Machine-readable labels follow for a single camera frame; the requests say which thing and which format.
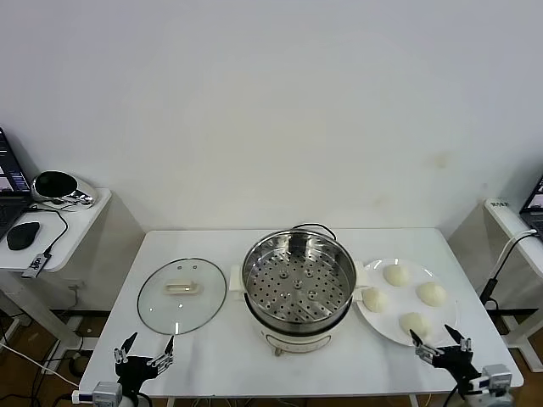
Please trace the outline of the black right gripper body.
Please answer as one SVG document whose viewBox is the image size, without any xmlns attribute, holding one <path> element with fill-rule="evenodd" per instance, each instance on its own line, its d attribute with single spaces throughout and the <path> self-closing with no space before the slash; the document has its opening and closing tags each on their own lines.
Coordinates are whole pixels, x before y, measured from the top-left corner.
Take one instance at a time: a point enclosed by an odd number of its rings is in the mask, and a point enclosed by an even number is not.
<svg viewBox="0 0 543 407">
<path fill-rule="evenodd" d="M 459 394 L 473 389 L 469 382 L 481 377 L 481 373 L 472 365 L 473 352 L 461 347 L 438 348 L 433 357 L 433 367 L 447 370 L 455 379 Z"/>
</svg>

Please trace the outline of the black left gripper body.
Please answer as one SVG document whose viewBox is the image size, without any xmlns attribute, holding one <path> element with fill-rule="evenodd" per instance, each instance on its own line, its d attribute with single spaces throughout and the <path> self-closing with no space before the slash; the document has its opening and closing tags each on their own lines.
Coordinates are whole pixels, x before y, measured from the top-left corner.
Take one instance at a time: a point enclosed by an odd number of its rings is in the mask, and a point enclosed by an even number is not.
<svg viewBox="0 0 543 407">
<path fill-rule="evenodd" d="M 138 393 L 147 380 L 158 376 L 158 367 L 152 365 L 152 358 L 128 356 L 126 362 L 115 364 L 115 373 L 123 393 Z"/>
</svg>

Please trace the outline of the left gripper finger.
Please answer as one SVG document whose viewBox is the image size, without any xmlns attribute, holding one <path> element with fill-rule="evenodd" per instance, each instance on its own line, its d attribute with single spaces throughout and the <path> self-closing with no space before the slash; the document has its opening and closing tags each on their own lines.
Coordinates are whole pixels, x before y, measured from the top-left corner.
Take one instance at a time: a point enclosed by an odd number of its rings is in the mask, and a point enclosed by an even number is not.
<svg viewBox="0 0 543 407">
<path fill-rule="evenodd" d="M 173 363 L 173 348 L 174 348 L 174 336 L 171 336 L 168 343 L 165 346 L 165 350 L 159 356 L 151 359 L 147 362 L 147 366 L 154 369 L 157 374 L 161 374 L 167 370 Z"/>
<path fill-rule="evenodd" d="M 134 332 L 129 338 L 127 338 L 119 348 L 114 349 L 114 358 L 116 364 L 125 364 L 128 362 L 128 353 L 132 348 L 135 340 L 137 338 L 137 333 Z"/>
</svg>

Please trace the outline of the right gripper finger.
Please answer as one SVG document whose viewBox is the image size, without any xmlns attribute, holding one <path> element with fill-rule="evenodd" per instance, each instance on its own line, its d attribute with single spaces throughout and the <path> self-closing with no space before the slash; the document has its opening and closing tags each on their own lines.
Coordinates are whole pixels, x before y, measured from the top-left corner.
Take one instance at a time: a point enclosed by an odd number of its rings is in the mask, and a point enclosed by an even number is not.
<svg viewBox="0 0 543 407">
<path fill-rule="evenodd" d="M 457 345 L 460 346 L 461 351 L 471 351 L 472 350 L 472 344 L 470 338 L 465 338 L 457 329 L 445 324 L 445 329 L 451 336 L 451 338 L 455 341 Z"/>
<path fill-rule="evenodd" d="M 426 363 L 433 363 L 434 359 L 441 356 L 441 351 L 431 345 L 427 345 L 423 340 L 412 330 L 409 330 L 412 343 L 415 347 L 415 354 Z"/>
</svg>

